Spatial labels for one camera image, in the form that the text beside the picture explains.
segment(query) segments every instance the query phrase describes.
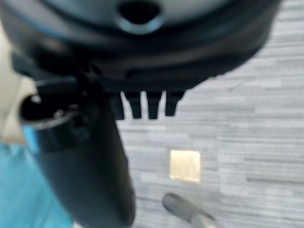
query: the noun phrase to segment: black plastic part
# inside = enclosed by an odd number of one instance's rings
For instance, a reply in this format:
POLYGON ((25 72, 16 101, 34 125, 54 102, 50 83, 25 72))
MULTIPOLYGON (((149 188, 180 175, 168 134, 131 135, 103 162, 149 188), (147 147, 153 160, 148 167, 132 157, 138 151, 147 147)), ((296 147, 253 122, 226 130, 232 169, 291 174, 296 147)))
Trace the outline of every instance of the black plastic part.
POLYGON ((79 108, 57 101, 62 111, 55 117, 55 109, 42 110, 44 97, 40 104, 26 99, 20 108, 23 132, 73 219, 84 228, 129 227, 135 198, 114 115, 102 93, 89 97, 79 108))
POLYGON ((130 103, 133 118, 141 119, 142 117, 141 93, 128 92, 128 93, 124 93, 124 95, 130 103))
POLYGON ((175 116, 177 103, 183 98, 184 95, 184 91, 167 92, 166 116, 175 116))
POLYGON ((156 120, 158 117, 158 106, 162 98, 162 93, 147 92, 149 119, 156 120))
POLYGON ((124 120, 124 106, 120 93, 109 94, 110 104, 116 120, 124 120))

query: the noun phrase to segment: hole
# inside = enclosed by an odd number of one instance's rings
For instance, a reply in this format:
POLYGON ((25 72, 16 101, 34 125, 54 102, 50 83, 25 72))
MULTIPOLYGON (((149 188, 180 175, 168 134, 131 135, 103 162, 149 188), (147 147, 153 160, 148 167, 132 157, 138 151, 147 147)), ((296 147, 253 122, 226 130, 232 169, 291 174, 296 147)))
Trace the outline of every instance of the hole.
POLYGON ((120 5, 119 12, 130 23, 143 25, 156 18, 161 9, 152 2, 132 1, 120 5))

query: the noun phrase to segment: gold floor plate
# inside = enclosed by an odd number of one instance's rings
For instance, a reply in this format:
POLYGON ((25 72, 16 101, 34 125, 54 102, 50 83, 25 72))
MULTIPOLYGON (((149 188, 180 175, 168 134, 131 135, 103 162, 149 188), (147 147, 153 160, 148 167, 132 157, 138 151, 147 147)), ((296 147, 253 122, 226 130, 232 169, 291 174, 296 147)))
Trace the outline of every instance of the gold floor plate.
POLYGON ((200 153, 198 151, 171 150, 170 178, 200 182, 200 153))

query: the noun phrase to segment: blue fabric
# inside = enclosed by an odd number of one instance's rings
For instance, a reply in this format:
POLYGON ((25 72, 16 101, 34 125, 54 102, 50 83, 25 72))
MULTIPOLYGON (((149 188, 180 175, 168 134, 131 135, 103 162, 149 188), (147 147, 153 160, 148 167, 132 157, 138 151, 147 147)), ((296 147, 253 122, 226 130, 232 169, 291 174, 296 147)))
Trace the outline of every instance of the blue fabric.
POLYGON ((26 148, 0 144, 0 228, 71 228, 26 148))

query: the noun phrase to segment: gray striped carpet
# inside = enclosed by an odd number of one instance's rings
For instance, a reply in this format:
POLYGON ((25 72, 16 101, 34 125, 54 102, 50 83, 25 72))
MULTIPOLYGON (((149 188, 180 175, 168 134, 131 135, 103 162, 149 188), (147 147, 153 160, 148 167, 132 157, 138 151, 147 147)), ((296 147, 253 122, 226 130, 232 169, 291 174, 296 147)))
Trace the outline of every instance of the gray striped carpet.
POLYGON ((164 117, 164 103, 160 112, 158 121, 135 121, 128 111, 119 122, 136 228, 189 227, 162 208, 166 192, 227 228, 304 227, 304 0, 285 0, 254 59, 189 91, 175 118, 164 117), (200 183, 169 178, 171 149, 201 153, 200 183))

